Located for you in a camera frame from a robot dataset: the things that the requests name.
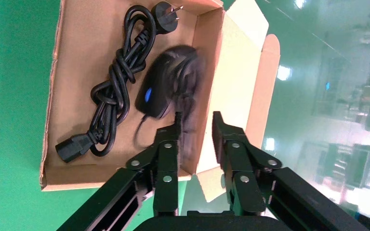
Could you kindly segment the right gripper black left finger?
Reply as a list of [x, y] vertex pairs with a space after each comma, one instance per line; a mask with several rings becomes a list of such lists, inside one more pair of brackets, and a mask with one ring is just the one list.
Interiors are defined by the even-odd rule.
[[182, 113], [159, 128], [154, 142], [116, 171], [59, 228], [60, 231], [122, 231], [153, 194], [153, 216], [178, 215], [179, 143]]

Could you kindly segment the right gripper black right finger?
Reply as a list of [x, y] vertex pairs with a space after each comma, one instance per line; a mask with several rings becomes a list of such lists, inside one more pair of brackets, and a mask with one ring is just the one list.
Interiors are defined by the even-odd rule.
[[239, 231], [363, 231], [365, 226], [282, 162], [253, 146], [242, 128], [213, 113], [212, 140]]

